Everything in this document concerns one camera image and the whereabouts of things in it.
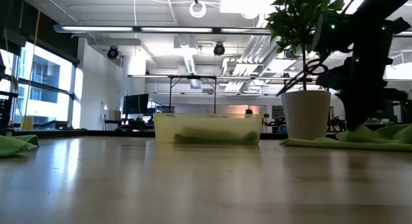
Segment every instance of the table surface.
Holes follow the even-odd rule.
[[[410,223],[412,154],[41,140],[0,159],[0,223]]]

